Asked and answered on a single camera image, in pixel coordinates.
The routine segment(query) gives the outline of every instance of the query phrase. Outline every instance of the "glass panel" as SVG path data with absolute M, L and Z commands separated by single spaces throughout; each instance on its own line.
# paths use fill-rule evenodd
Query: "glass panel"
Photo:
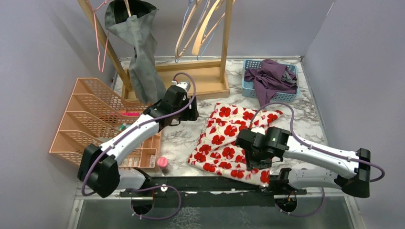
M 318 207 L 320 198 L 299 198 L 294 213 L 308 213 Z M 173 208 L 154 208 L 148 216 L 169 215 Z M 139 220 L 132 217 L 130 200 L 85 200 L 79 229 L 226 229 L 294 228 L 353 229 L 344 197 L 328 197 L 324 208 L 306 218 L 289 217 L 269 207 L 182 208 L 167 220 Z

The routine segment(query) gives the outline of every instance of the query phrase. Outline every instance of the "white cloth with red flowers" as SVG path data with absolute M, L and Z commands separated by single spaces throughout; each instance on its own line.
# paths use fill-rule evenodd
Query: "white cloth with red flowers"
M 188 159 L 188 164 L 249 184 L 268 185 L 270 169 L 247 171 L 245 152 L 234 145 L 239 131 L 247 128 L 255 112 L 235 105 L 217 104 Z M 261 111 L 252 127 L 267 130 L 282 114 L 279 110 Z

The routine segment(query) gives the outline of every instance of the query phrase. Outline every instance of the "wooden base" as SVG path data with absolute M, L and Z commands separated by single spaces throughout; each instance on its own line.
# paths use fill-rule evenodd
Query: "wooden base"
M 221 60 L 217 61 L 198 61 L 185 63 L 170 63 L 156 65 L 156 71 L 163 79 L 166 88 L 170 87 L 173 76 L 176 73 L 187 73 L 195 81 L 197 87 L 197 99 L 215 99 L 229 97 L 228 78 L 224 76 L 224 82 L 220 78 Z M 189 81 L 185 75 L 176 77 L 178 81 Z M 129 101 L 138 101 L 135 92 L 129 92 L 125 86 L 122 88 L 122 97 Z

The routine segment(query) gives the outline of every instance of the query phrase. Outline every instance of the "clothing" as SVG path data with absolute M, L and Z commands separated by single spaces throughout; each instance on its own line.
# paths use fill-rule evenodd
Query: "clothing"
M 235 105 L 217 104 L 202 130 L 188 164 L 223 177 L 267 186 L 270 182 L 270 168 L 247 171 L 245 151 L 234 145 L 239 131 L 247 128 L 255 112 Z M 261 111 L 253 127 L 267 130 L 282 114 L 279 110 Z
M 112 1 L 106 10 L 106 29 L 135 47 L 129 64 L 132 88 L 143 104 L 154 104 L 166 93 L 163 80 L 155 69 L 157 42 L 152 36 L 156 7 L 140 0 L 130 0 L 131 17 L 123 0 Z
M 245 81 L 252 81 L 261 106 L 270 102 L 277 92 L 297 93 L 297 77 L 284 64 L 263 60 L 262 66 L 245 71 Z

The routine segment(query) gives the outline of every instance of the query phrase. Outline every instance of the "pink hanger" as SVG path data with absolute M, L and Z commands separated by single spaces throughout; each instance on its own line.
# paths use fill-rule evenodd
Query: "pink hanger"
M 103 2 L 99 7 L 97 7 L 97 9 L 93 9 L 93 16 L 94 16 L 94 25 L 96 25 L 96 11 L 99 10 L 103 5 L 107 5 L 107 0 L 105 2 Z M 106 48 L 104 49 L 104 58 L 103 58 L 103 67 L 100 68 L 100 46 L 98 44 L 98 33 L 97 33 L 97 26 L 94 27 L 95 31 L 96 31 L 96 42 L 97 42 L 97 50 L 98 50 L 98 70 L 100 72 L 104 72 L 104 65 L 106 64 L 106 55 L 107 55 L 107 45 L 108 45 L 108 35 L 110 34 L 110 31 L 107 32 L 107 41 L 106 41 Z

